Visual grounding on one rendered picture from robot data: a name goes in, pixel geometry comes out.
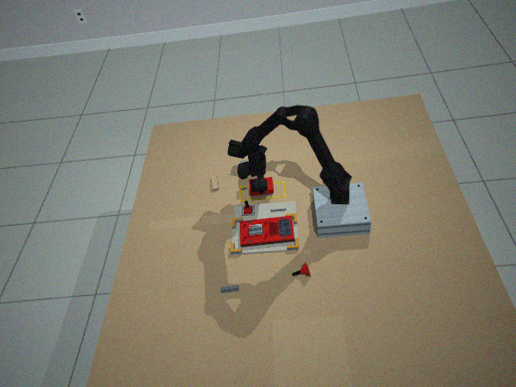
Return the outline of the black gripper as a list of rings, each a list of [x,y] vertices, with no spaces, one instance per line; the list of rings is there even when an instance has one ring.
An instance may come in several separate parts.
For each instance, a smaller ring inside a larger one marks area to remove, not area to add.
[[[254,175],[257,176],[257,179],[253,179],[251,181],[251,192],[264,193],[264,191],[268,189],[267,180],[263,179],[266,168],[265,154],[263,155],[263,160],[259,164],[252,164],[249,162],[249,167],[252,168]]]

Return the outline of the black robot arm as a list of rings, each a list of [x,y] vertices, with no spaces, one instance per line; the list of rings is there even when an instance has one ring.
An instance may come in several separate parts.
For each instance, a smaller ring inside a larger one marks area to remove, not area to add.
[[[286,117],[296,116],[294,121]],[[247,179],[248,175],[255,177],[249,162],[259,164],[267,148],[259,146],[260,142],[277,126],[284,125],[290,130],[298,131],[301,136],[307,138],[314,154],[318,158],[322,171],[320,178],[330,191],[331,204],[349,204],[349,183],[351,176],[337,163],[327,147],[321,132],[319,131],[318,115],[313,107],[292,106],[279,107],[268,119],[258,127],[251,128],[242,142],[229,141],[228,155],[242,158],[248,156],[247,162],[237,166],[238,177]]]

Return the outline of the tan rectangular block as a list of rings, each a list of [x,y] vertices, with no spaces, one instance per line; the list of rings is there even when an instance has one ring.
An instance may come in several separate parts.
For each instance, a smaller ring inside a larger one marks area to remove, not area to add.
[[[212,187],[213,187],[213,191],[216,191],[218,190],[218,182],[217,182],[217,176],[212,176],[211,177],[211,180],[212,180]]]

